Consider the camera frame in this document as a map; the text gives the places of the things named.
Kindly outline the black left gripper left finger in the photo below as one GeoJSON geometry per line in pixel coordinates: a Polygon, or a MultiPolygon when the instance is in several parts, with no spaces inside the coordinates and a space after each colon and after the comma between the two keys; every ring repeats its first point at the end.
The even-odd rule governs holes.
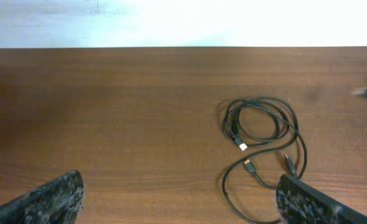
{"type": "Polygon", "coordinates": [[[0,205],[0,223],[75,223],[83,194],[81,174],[72,170],[0,205]]]}

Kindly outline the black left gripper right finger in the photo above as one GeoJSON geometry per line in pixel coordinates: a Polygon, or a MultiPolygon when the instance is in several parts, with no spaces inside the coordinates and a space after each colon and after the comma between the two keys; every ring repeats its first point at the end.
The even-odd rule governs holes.
{"type": "Polygon", "coordinates": [[[279,179],[276,202],[286,224],[367,224],[367,216],[287,174],[279,179]]]}

